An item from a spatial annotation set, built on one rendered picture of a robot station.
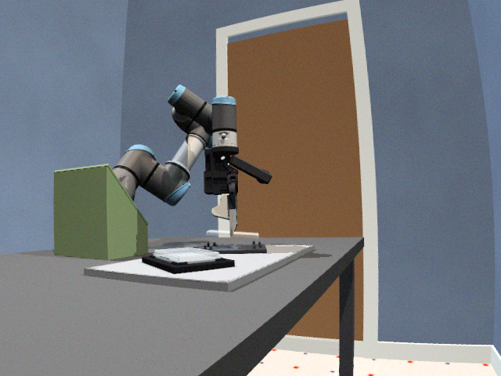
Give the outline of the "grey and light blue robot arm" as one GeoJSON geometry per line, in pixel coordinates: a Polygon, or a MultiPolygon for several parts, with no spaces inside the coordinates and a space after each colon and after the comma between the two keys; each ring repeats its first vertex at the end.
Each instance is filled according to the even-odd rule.
{"type": "MultiPolygon", "coordinates": [[[[211,106],[186,87],[179,85],[168,99],[168,103],[174,107],[171,114],[176,125],[188,134],[172,161],[167,161],[163,166],[156,162],[156,156],[149,147],[134,145],[112,169],[133,202],[135,191],[141,186],[163,202],[175,206],[190,188],[189,171],[202,150],[216,146],[237,147],[234,98],[215,97],[211,106]]],[[[229,164],[249,173],[248,175],[256,178],[259,183],[268,184],[272,178],[267,170],[260,169],[236,155],[231,156],[229,164]]]]}

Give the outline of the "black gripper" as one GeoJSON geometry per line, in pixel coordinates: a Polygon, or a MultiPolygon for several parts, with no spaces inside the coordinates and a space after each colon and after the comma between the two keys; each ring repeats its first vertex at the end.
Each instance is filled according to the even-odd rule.
{"type": "Polygon", "coordinates": [[[215,217],[229,220],[230,236],[233,235],[237,228],[236,193],[238,193],[237,175],[239,172],[237,169],[228,165],[228,163],[231,158],[230,155],[238,153],[239,148],[236,146],[216,146],[211,149],[204,149],[204,192],[214,195],[222,195],[221,192],[229,193],[229,195],[222,195],[220,205],[212,208],[211,213],[215,217]],[[225,159],[222,160],[221,157],[225,157],[225,159]]]}

